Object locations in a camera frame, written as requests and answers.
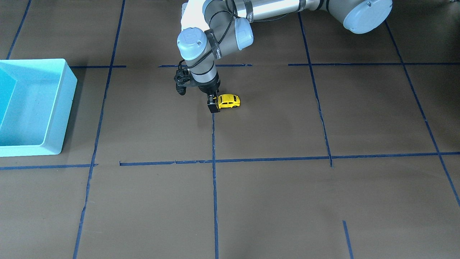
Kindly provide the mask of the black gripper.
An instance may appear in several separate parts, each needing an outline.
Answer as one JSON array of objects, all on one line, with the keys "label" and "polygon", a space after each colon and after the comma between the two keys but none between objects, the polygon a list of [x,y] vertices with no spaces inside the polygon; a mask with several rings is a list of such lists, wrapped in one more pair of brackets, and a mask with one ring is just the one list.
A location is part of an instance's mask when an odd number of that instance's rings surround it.
[{"label": "black gripper", "polygon": [[220,91],[220,80],[212,80],[209,82],[198,82],[198,88],[201,92],[205,93],[208,96],[207,106],[210,110],[210,113],[219,113],[219,101],[217,94]]}]

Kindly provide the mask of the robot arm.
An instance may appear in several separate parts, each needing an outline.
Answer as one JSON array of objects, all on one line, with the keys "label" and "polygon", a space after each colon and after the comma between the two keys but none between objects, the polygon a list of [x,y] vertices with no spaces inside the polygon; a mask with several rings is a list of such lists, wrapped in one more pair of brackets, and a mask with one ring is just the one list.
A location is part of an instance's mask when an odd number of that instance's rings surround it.
[{"label": "robot arm", "polygon": [[391,0],[189,0],[182,5],[177,47],[182,56],[174,77],[185,95],[197,87],[207,95],[211,113],[225,101],[218,96],[220,76],[215,61],[253,44],[254,22],[271,22],[303,10],[323,10],[354,34],[365,34],[383,23]]}]

